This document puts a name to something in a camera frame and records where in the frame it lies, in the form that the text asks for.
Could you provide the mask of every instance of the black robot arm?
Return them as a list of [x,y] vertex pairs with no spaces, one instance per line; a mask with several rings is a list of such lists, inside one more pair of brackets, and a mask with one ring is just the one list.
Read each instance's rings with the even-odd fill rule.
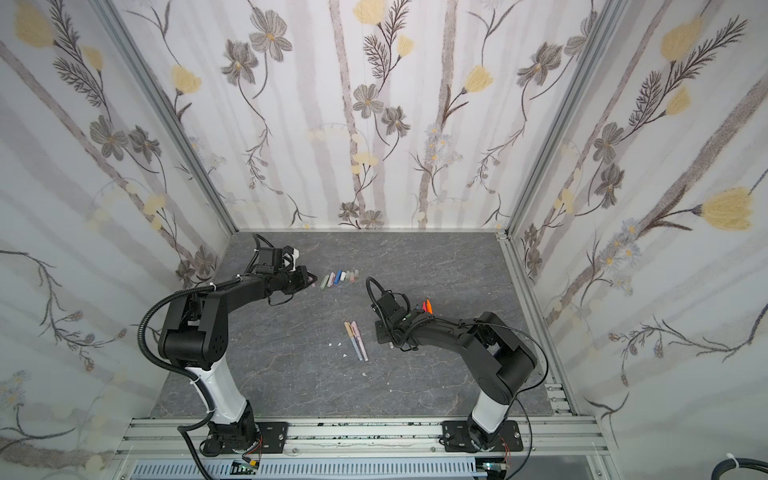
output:
[[[371,291],[379,288],[379,298]],[[422,309],[409,311],[395,294],[384,290],[372,277],[366,279],[379,343],[393,342],[401,349],[421,345],[437,346],[458,353],[481,393],[468,418],[470,450],[488,448],[497,437],[507,410],[518,390],[537,365],[536,355],[494,313],[484,312],[473,319],[449,319]]]

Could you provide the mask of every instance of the pink marker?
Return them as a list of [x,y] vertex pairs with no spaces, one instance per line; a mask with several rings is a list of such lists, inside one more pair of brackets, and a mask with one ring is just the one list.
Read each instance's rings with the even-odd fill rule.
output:
[[360,330],[357,328],[357,322],[352,322],[352,331],[355,333],[357,343],[360,344],[360,352],[362,353],[362,357],[366,359],[367,362],[368,354],[366,353],[366,346],[362,344],[362,337],[360,336]]

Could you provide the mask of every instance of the perforated panel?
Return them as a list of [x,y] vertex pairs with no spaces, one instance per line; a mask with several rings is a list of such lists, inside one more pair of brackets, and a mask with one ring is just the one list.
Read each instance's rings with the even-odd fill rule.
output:
[[[485,477],[475,470],[472,457],[451,458],[288,458],[265,459],[251,473],[232,460],[203,460],[206,470],[219,480],[231,478],[460,478]],[[201,478],[191,460],[144,460],[138,462],[132,480],[192,480]]]

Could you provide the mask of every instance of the gray flower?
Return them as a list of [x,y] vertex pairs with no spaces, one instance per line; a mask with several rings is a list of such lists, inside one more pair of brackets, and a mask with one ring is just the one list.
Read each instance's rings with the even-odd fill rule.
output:
[[148,164],[152,162],[152,154],[160,156],[160,142],[150,140],[147,132],[138,125],[128,134],[128,137],[131,139],[131,146],[134,148],[134,152],[144,154]]
[[536,240],[538,232],[536,231],[536,226],[531,223],[531,226],[525,231],[525,244],[526,245],[533,245],[534,241]]
[[597,148],[592,156],[594,161],[612,164],[616,158],[614,147],[621,141],[621,135],[623,134],[624,129],[619,128],[615,121],[603,127],[603,136],[596,138],[594,141],[594,146]]
[[606,168],[600,174],[600,179],[603,180],[603,183],[594,189],[594,194],[602,195],[603,204],[601,206],[603,208],[608,208],[611,205],[615,205],[617,202],[614,192],[617,188],[621,188],[621,181],[624,179],[624,170],[620,170],[616,164],[611,164],[609,168]]
[[192,276],[194,275],[194,268],[189,260],[182,260],[179,262],[179,267],[176,269],[176,276],[184,283],[184,288],[192,286]]
[[267,10],[265,15],[258,8],[254,8],[250,21],[254,27],[261,30],[261,32],[249,35],[253,50],[266,51],[269,49],[270,56],[275,61],[283,61],[283,50],[293,50],[293,45],[283,38],[288,26],[274,10]]
[[371,112],[380,114],[384,111],[384,104],[381,101],[375,100],[375,98],[379,96],[375,84],[368,86],[360,85],[355,89],[353,94],[357,99],[357,103],[355,103],[352,108],[354,110],[362,110],[363,118],[370,117]]
[[118,160],[123,159],[123,148],[128,146],[128,137],[122,131],[112,131],[112,122],[98,116],[98,122],[91,122],[91,140],[101,145],[101,154],[109,158],[114,154]]
[[403,123],[402,119],[405,117],[406,114],[402,113],[402,107],[388,107],[385,109],[382,121],[386,123],[386,134],[391,135],[397,130],[401,137],[405,137],[408,134],[408,130],[411,129],[410,125]]
[[560,50],[562,45],[549,45],[546,41],[541,44],[536,53],[531,56],[533,65],[518,70],[518,85],[524,87],[531,79],[537,85],[543,85],[550,70],[560,66]]
[[240,76],[243,75],[249,83],[256,83],[251,68],[256,67],[259,61],[250,50],[250,45],[244,41],[227,40],[224,57],[231,62],[228,67],[221,68],[221,73],[227,76],[228,82],[232,85],[237,85],[240,81]]
[[381,210],[366,210],[360,218],[360,224],[363,225],[366,230],[380,228],[384,226],[384,220],[382,220],[383,217],[384,214],[381,213]]
[[569,57],[579,55],[581,51],[584,50],[584,46],[587,44],[587,40],[589,39],[589,34],[592,31],[592,27],[594,26],[594,23],[597,19],[597,12],[589,12],[589,16],[581,21],[581,35],[570,37],[568,42],[565,44],[563,53]]
[[216,268],[216,259],[212,253],[206,250],[204,245],[200,245],[200,249],[194,254],[194,265],[198,272],[208,275],[211,270]]
[[341,203],[341,213],[339,214],[339,218],[344,219],[344,221],[348,222],[349,218],[357,218],[357,212],[360,210],[360,207],[355,205],[355,202],[342,202]]
[[541,254],[535,248],[528,252],[528,259],[525,261],[525,265],[531,271],[531,276],[538,275],[538,269],[541,268],[541,264],[544,261],[541,259]]

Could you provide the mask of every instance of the cable tie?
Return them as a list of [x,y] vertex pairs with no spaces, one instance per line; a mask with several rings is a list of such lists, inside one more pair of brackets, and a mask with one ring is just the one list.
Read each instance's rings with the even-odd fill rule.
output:
[[741,468],[741,465],[739,465],[739,461],[736,460],[736,457],[733,456],[733,453],[727,453],[727,454],[725,454],[725,456],[727,458],[730,458],[731,460],[733,460],[733,463],[736,464],[736,468]]

